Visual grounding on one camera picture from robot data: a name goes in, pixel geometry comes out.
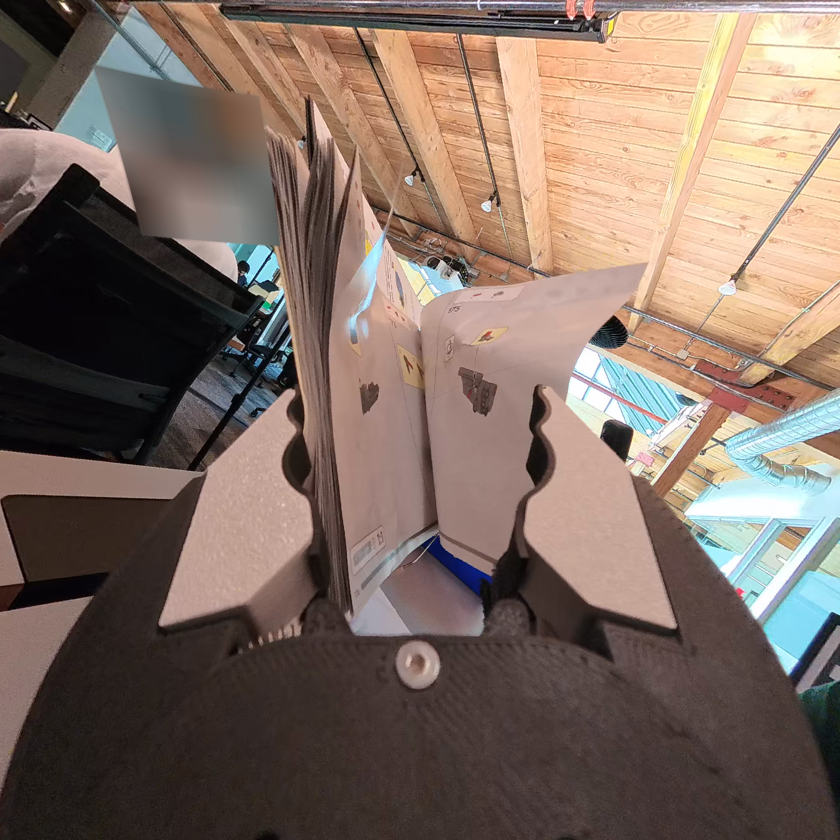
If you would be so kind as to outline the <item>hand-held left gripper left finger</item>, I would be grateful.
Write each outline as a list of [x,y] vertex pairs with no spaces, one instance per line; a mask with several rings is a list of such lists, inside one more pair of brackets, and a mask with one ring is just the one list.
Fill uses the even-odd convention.
[[285,391],[207,468],[161,628],[234,614],[252,634],[298,623],[318,589],[311,470],[302,399]]

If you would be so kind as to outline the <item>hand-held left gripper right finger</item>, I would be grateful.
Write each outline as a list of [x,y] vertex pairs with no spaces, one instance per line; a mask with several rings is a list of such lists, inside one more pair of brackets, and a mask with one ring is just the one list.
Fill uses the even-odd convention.
[[533,394],[527,469],[507,551],[482,585],[486,616],[516,601],[549,634],[613,623],[677,634],[676,609],[634,483],[615,453],[546,385]]

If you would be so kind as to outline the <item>lego instruction booklet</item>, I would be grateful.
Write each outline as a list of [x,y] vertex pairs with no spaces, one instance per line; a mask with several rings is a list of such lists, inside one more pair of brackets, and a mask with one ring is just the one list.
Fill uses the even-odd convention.
[[325,542],[328,596],[370,600],[425,534],[478,571],[532,483],[532,398],[561,399],[646,265],[460,287],[419,305],[364,195],[305,104],[307,151],[268,140],[282,285]]

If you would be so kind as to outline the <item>blue instruction booklet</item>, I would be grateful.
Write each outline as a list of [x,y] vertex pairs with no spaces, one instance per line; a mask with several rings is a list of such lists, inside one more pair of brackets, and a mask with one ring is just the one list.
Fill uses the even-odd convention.
[[491,574],[477,569],[474,565],[447,551],[441,543],[440,535],[436,535],[431,540],[427,550],[437,562],[476,595],[481,595],[483,589],[490,585]]

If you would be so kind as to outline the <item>person's green shirt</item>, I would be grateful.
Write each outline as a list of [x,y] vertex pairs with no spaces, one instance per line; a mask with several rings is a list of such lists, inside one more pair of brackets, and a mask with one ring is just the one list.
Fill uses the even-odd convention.
[[827,767],[839,763],[839,681],[804,690],[801,707],[811,725],[817,747]]

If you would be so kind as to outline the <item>black linear ceiling light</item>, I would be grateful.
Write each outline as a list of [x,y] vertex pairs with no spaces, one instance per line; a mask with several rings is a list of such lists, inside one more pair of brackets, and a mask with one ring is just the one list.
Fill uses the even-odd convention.
[[292,8],[278,3],[260,5],[257,2],[224,2],[220,5],[220,13],[226,19],[249,23],[404,30],[446,35],[570,39],[598,44],[604,44],[613,36],[618,19],[617,12],[600,12],[587,19],[582,14],[568,18],[565,14],[556,17],[508,10],[457,12],[397,7],[376,11],[331,11],[323,7]]

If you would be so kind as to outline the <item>silver ventilation duct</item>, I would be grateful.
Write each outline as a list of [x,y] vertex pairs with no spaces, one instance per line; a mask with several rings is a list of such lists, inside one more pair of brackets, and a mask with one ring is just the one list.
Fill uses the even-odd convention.
[[736,467],[773,487],[790,487],[816,496],[833,480],[800,465],[783,465],[768,457],[778,449],[805,443],[839,429],[839,389],[780,418],[730,437],[725,444]]

